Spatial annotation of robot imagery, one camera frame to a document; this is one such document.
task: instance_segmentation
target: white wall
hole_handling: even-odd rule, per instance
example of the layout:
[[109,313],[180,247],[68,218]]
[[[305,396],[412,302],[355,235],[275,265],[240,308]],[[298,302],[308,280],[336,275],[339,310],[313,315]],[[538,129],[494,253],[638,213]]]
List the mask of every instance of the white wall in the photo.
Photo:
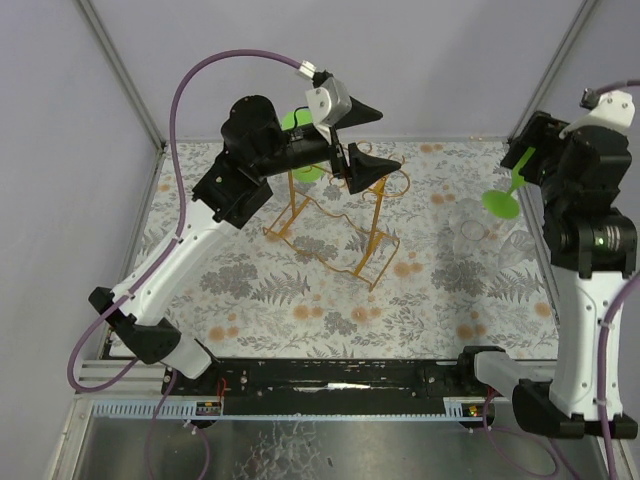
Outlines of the white wall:
[[[601,2],[541,109],[560,119],[571,120],[584,114],[579,102],[585,87],[597,88],[616,80],[640,78],[639,18],[637,0]],[[640,89],[629,92],[634,95],[636,105],[636,118],[629,135],[634,160],[621,184],[622,193],[615,206],[640,226]],[[640,421],[640,292],[626,303],[622,322],[620,393],[625,411]],[[633,442],[633,451],[640,465],[640,440]]]
[[[506,136],[581,0],[94,0],[156,123],[202,58],[263,48],[339,76],[385,119],[354,135]],[[182,138],[219,138],[231,105],[261,93],[279,112],[307,84],[264,60],[227,60],[192,82]]]
[[36,479],[154,150],[70,0],[0,2],[0,64],[0,477]]

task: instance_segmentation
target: green spatula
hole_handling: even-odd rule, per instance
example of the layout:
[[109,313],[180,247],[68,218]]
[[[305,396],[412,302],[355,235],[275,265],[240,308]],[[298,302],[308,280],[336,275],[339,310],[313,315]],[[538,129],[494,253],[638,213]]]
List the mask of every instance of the green spatula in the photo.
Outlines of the green spatula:
[[[282,129],[290,130],[294,126],[307,125],[312,123],[311,113],[309,110],[296,110],[287,113],[282,119]],[[296,168],[293,171],[293,178],[302,183],[312,183],[319,179],[324,172],[313,166]]]
[[501,190],[489,190],[482,195],[482,204],[484,208],[499,218],[511,220],[520,215],[520,205],[518,201],[512,197],[513,192],[524,186],[524,177],[520,175],[520,170],[524,167],[531,156],[536,151],[535,148],[529,147],[524,155],[520,157],[516,166],[511,171],[511,187],[506,192]]

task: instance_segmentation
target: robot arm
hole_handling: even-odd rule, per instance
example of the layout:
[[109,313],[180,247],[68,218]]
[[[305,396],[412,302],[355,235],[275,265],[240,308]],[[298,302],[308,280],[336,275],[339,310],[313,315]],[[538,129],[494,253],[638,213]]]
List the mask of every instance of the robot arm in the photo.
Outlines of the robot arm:
[[[221,128],[222,152],[193,188],[181,238],[174,238],[172,231],[124,281],[111,290],[97,288],[89,297],[100,313],[115,299],[128,297],[106,320],[144,363],[162,362],[196,379],[215,361],[202,344],[163,315],[181,281],[206,252],[232,238],[231,226],[241,229],[271,197],[269,176],[328,159],[334,176],[344,179],[354,194],[400,168],[398,162],[360,152],[355,144],[345,155],[336,130],[378,120],[382,114],[351,98],[330,73],[311,75],[314,88],[306,96],[313,124],[283,131],[267,98],[256,95],[237,101]],[[171,242],[176,245],[163,258]],[[156,262],[161,263],[155,272],[130,293]]]
[[[605,312],[636,266],[634,224],[612,208],[631,164],[624,133],[631,125],[631,95],[585,92],[590,112],[572,124],[536,112],[510,146],[502,165],[539,185],[544,238],[559,289],[561,319],[554,378],[536,378],[504,351],[475,353],[478,380],[513,402],[520,426],[548,437],[602,435],[597,385],[606,375],[606,407],[612,437],[635,438],[637,424],[623,412],[618,390],[619,311],[613,325]],[[599,338],[610,328],[606,372],[598,371]]]

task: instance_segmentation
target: floral tablecloth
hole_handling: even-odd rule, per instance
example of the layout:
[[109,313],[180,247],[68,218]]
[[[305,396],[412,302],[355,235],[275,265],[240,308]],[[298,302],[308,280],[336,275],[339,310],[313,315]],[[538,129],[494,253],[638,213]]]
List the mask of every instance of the floral tablecloth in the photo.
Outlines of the floral tablecloth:
[[[213,163],[222,145],[179,144],[187,188]],[[269,226],[287,205],[286,175],[270,179],[274,196],[234,237],[210,252],[181,287],[166,317],[218,356],[455,358],[465,345],[496,344],[516,358],[555,358],[555,316],[525,220],[497,219],[483,192],[506,190],[498,142],[363,143],[363,151],[406,160],[411,180],[402,197],[385,199],[379,228],[400,248],[377,287],[335,273],[297,254]],[[393,174],[388,190],[406,180]],[[325,176],[297,188],[333,213],[370,228],[372,195],[350,196]],[[174,228],[178,212],[170,160],[162,167],[146,223],[139,264]],[[338,267],[354,267],[367,236],[345,221],[307,207],[287,232],[295,246]],[[381,242],[371,272],[394,250]],[[127,349],[115,337],[111,356]]]

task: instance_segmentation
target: orange wire stand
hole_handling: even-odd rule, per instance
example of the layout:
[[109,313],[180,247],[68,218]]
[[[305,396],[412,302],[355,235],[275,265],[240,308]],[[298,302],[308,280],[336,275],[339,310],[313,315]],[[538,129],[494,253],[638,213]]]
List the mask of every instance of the orange wire stand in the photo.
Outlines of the orange wire stand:
[[[325,173],[328,173],[329,175],[331,175],[331,171],[320,167],[318,165],[313,165],[309,168],[319,168],[320,170],[324,171]],[[378,217],[380,216],[380,209],[382,207],[382,199],[383,198],[396,198],[396,197],[401,197],[402,195],[404,195],[405,193],[407,193],[407,191],[409,190],[409,186],[411,184],[410,180],[409,180],[409,176],[404,173],[402,170],[399,170],[399,172],[404,175],[404,177],[407,180],[407,187],[400,193],[386,193],[385,192],[385,184],[387,182],[388,179],[388,175],[384,178],[381,178],[380,180],[378,180],[374,185],[372,185],[371,187],[367,188],[367,190],[365,190],[362,193],[362,197],[364,199],[364,196],[366,194],[373,194],[376,196],[376,202],[375,202],[375,210],[373,213],[373,222],[371,224],[371,229],[370,230],[364,230],[360,227],[358,227],[357,225],[355,225],[351,219],[349,218],[349,216],[345,213],[340,214],[340,215],[335,215],[331,212],[326,211],[324,208],[322,208],[320,206],[320,204],[312,197],[302,193],[299,190],[296,190],[294,183],[293,183],[293,173],[290,171],[289,172],[289,195],[290,195],[290,200],[289,200],[289,204],[284,208],[284,210],[282,210],[282,213],[280,213],[280,215],[278,215],[278,218],[276,218],[276,220],[273,222],[273,224],[271,224],[270,227],[263,227],[262,231],[265,235],[277,235],[281,240],[283,240],[287,245],[289,245],[289,247],[291,247],[293,250],[295,250],[297,253],[299,253],[300,255],[305,255],[305,256],[310,256],[310,257],[315,257],[316,259],[318,259],[325,267],[327,267],[330,270],[333,270],[334,272],[337,273],[348,273],[349,275],[352,275],[360,280],[362,280],[363,282],[367,283],[369,285],[369,291],[373,291],[373,289],[376,287],[376,285],[378,284],[378,282],[380,281],[380,278],[382,278],[382,275],[384,275],[385,270],[387,269],[387,267],[389,266],[389,264],[391,263],[391,260],[393,260],[393,257],[395,256],[395,254],[398,252],[398,248],[400,248],[400,239],[398,237],[394,237],[392,235],[389,235],[388,233],[385,233],[381,230],[378,229]],[[329,182],[331,183],[334,180],[334,177],[331,177]],[[302,203],[296,207],[296,195],[301,195],[303,197]],[[287,229],[293,224],[293,222],[296,220],[296,218],[298,218],[298,216],[302,213],[302,211],[307,207],[307,205],[309,205],[309,203],[313,203],[315,204],[316,207],[318,207],[318,209],[326,216],[331,217],[331,218],[345,218],[349,224],[358,232],[360,233],[364,233],[369,235],[369,240],[367,242],[367,250],[365,251],[362,260],[360,260],[360,263],[358,263],[357,267],[354,270],[348,270],[348,269],[339,269],[336,268],[332,265],[330,265],[324,258],[322,258],[320,255],[318,255],[315,252],[308,252],[305,250],[301,250],[297,247],[295,247],[291,242],[289,242],[286,238],[285,238],[285,234],[287,232]],[[282,226],[282,228],[280,228],[279,230],[276,229],[276,225],[278,224],[278,222],[280,222],[282,220],[282,218],[287,214],[287,212],[289,212],[289,218],[285,221],[284,225]],[[371,258],[371,254],[373,254],[373,252],[375,252],[376,247],[380,244],[380,241],[384,238],[387,238],[391,241],[391,243],[395,246],[395,249],[393,251],[393,253],[391,254],[391,256],[389,257],[389,259],[387,260],[386,264],[384,265],[384,267],[382,268],[382,270],[380,270],[380,273],[378,274],[378,276],[375,278],[375,280],[371,281],[366,277],[363,277],[361,275],[362,269],[367,265],[367,262],[369,261],[369,259]]]

